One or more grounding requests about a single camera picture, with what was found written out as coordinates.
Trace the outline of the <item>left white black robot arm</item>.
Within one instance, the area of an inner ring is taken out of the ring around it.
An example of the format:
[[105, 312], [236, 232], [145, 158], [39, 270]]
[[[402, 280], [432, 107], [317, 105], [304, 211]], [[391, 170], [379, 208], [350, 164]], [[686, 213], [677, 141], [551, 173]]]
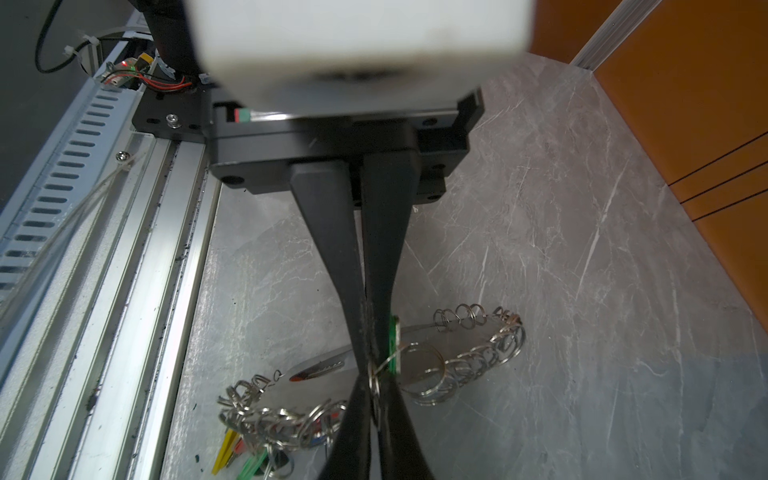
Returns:
[[411, 209], [445, 192], [484, 107], [438, 93], [424, 59], [389, 59], [369, 20], [311, 20], [286, 2], [215, 2], [196, 33], [185, 1], [139, 1], [160, 58], [200, 103], [184, 125], [222, 183], [288, 191], [330, 275], [358, 365], [391, 354], [392, 292]]

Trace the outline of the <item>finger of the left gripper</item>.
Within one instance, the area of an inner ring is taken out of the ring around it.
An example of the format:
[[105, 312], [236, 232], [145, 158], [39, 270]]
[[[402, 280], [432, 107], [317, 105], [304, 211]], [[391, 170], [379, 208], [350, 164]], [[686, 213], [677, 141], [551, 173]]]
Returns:
[[367, 364], [365, 293], [348, 165], [343, 161], [290, 167], [289, 185], [342, 305], [359, 371]]
[[410, 151], [370, 155], [361, 169], [361, 223], [366, 321], [371, 362], [389, 357], [389, 322], [395, 277], [421, 174]]

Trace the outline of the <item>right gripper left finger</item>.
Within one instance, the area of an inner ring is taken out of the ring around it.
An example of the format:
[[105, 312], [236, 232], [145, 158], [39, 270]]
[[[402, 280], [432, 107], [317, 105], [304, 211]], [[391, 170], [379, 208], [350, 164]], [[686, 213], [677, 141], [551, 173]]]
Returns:
[[353, 386], [341, 428], [319, 480], [367, 480], [370, 474], [371, 393], [368, 377]]

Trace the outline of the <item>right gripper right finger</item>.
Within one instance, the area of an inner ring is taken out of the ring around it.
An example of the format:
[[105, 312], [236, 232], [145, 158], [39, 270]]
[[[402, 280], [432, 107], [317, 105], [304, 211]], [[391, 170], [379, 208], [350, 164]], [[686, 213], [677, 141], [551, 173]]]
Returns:
[[380, 377], [378, 441], [383, 479], [434, 479], [394, 377]]

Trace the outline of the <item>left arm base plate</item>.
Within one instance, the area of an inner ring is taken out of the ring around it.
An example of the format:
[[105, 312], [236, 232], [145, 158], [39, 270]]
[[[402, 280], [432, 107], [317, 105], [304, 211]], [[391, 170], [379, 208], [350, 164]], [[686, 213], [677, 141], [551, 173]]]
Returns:
[[133, 114], [132, 126], [157, 139], [204, 144], [205, 99], [202, 88], [181, 93], [146, 90]]

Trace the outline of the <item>bunch of coloured keys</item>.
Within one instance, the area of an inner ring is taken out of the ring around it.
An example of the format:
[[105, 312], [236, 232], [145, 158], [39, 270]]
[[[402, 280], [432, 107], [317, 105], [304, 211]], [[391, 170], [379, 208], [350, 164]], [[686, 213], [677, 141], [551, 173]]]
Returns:
[[237, 479], [269, 479], [275, 478], [275, 473], [268, 473], [268, 455], [265, 449], [254, 453], [245, 443], [243, 437], [234, 430], [227, 428], [214, 456], [211, 474], [214, 476], [226, 472], [239, 461], [243, 460]]

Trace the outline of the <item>green key tag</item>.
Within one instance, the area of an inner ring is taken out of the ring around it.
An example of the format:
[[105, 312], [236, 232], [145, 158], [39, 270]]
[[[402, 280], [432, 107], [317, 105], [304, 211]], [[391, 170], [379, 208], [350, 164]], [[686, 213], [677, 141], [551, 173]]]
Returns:
[[389, 356], [387, 359], [388, 371], [397, 376], [400, 371], [400, 353], [399, 348], [401, 344], [401, 326], [400, 319], [396, 315], [390, 316], [389, 326]]

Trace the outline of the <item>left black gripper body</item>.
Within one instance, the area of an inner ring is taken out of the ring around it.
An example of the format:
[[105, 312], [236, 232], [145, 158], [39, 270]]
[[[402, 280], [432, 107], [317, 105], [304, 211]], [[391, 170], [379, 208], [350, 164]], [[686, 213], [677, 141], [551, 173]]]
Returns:
[[220, 88], [205, 96], [204, 106], [210, 170], [231, 188], [253, 195], [286, 191], [291, 165], [343, 160], [359, 202], [364, 157], [410, 150], [420, 158], [419, 204], [445, 194], [445, 180], [468, 155], [469, 134], [485, 112], [479, 89], [432, 108], [326, 117], [258, 112]]

